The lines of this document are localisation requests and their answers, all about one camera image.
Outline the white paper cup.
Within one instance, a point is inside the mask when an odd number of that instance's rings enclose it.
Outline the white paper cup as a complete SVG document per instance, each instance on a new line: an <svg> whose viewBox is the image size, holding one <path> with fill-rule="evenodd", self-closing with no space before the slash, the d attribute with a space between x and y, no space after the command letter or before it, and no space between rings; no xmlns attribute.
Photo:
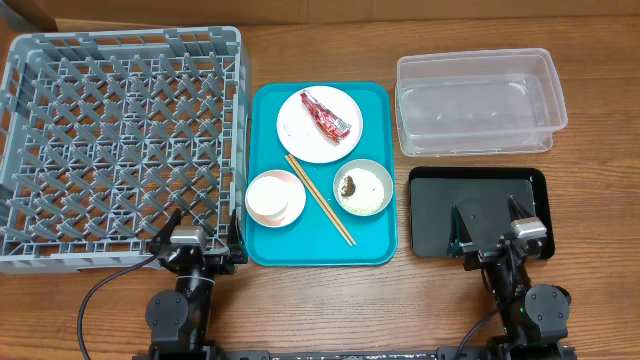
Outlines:
<svg viewBox="0 0 640 360"><path fill-rule="evenodd" d="M248 207L266 219L280 219L288 206L285 183L275 176L255 179L246 196Z"/></svg>

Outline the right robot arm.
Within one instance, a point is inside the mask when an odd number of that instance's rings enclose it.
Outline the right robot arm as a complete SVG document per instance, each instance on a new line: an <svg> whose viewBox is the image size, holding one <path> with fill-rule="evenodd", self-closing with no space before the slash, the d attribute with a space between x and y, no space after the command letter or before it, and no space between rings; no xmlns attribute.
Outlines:
<svg viewBox="0 0 640 360"><path fill-rule="evenodd" d="M510 229L496 248L482 251L474 245L470 228L460 208L451 208L451 230L447 252L464 259L464 269L479 270L491 291L494 310L478 321L463 337L452 358L569 360L576 350L561 341L568 336L570 293L558 286L535 285L525 263L538 258L547 240L547 228L514 197L507 201ZM467 343L489 320L498 315L504 334L487 341L483 348L468 350Z"/></svg>

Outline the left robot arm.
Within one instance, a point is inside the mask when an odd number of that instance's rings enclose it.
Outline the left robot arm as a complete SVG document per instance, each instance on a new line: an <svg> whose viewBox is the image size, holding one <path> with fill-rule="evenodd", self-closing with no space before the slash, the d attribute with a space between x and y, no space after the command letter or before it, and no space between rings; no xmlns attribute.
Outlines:
<svg viewBox="0 0 640 360"><path fill-rule="evenodd" d="M183 226L182 213L174 211L152 238L150 252L164 269L176 275L173 290L157 293L146 308L151 329L150 359L210 359L226 357L207 338L215 277L232 275L248 261L236 215L231 216L226 248L206 253L206 233L200 226Z"/></svg>

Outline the pink bowl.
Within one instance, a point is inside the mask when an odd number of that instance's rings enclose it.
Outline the pink bowl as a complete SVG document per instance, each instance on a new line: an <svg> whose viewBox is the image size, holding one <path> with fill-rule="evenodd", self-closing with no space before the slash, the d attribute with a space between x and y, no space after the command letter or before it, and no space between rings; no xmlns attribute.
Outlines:
<svg viewBox="0 0 640 360"><path fill-rule="evenodd" d="M264 177L264 176L275 176L283 180L285 183L286 194L288 195L288 206L284 212L284 216L280 219L275 219L275 220L266 219L264 217L261 217L255 214L248 207L246 196L247 196L248 188L250 184L255 179ZM306 204L306 190L304 188L304 185L296 175L293 175L292 173L285 170L269 170L258 175L255 179L252 180L251 183L249 184L246 195L245 195L245 205L246 205L247 211L254 221L256 221L258 224L264 227L280 228L280 227L285 227L290 225L301 215Z"/></svg>

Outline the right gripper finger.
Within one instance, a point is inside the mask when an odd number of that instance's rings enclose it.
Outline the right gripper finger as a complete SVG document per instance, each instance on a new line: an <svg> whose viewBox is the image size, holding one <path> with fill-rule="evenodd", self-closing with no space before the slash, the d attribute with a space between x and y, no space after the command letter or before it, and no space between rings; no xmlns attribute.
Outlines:
<svg viewBox="0 0 640 360"><path fill-rule="evenodd" d="M507 205L511 222L534 218L513 195L508 198Z"/></svg>
<svg viewBox="0 0 640 360"><path fill-rule="evenodd" d="M464 222L459 208L454 205L451 208L451 227L447 254L449 256L463 256L467 248L473 244L471 235Z"/></svg>

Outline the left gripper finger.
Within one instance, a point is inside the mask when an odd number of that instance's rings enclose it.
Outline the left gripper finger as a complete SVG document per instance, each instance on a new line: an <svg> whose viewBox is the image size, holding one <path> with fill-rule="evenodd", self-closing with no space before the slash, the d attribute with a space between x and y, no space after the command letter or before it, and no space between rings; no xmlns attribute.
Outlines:
<svg viewBox="0 0 640 360"><path fill-rule="evenodd" d="M170 237L174 229L181 224L182 211L175 209L169 220L159 230L159 232L151 239L150 248L160 248L163 244L170 242Z"/></svg>
<svg viewBox="0 0 640 360"><path fill-rule="evenodd" d="M236 210L233 210L231 213L231 223L227 236L227 247L229 249L230 261L233 264L246 264L248 262L246 245L244 243Z"/></svg>

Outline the grey-green bowl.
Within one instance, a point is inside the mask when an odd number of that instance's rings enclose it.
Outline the grey-green bowl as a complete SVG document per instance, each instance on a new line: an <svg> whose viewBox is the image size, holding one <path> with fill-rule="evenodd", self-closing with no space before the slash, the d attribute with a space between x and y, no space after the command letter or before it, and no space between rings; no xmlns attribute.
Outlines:
<svg viewBox="0 0 640 360"><path fill-rule="evenodd" d="M349 161L349 162L345 163L338 170L338 172L336 173L336 175L334 177L334 184L333 184L333 192L334 192L334 197L335 197L336 201L340 205L340 203L338 201L339 182L340 182L340 180L346 174L347 171L349 171L349 170L351 170L353 168L362 168L362 169L365 169L365 170L369 170L369 171L373 172L381 180L382 185L384 187L384 200L383 200L382 205L380 206L380 208L375 213L373 213L371 215L368 215L368 216L373 216L373 215L376 215L376 214L382 212L391 203L391 200L392 200L392 197L393 197L393 193L394 193L394 182L393 182L393 179L392 179L390 173L386 170L386 168L384 166L382 166L381 164L373 161L373 160L368 160L368 159L352 160L352 161Z"/></svg>

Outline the white rice pile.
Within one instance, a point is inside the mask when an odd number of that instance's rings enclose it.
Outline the white rice pile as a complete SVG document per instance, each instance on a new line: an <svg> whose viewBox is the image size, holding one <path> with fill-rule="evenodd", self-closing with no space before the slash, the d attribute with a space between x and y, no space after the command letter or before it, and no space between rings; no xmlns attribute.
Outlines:
<svg viewBox="0 0 640 360"><path fill-rule="evenodd" d="M384 187L381 180L373 172L362 168L353 168L345 175L353 178L356 189L352 196L346 198L340 195L339 189L340 205L355 215L368 216L375 213L384 200Z"/></svg>

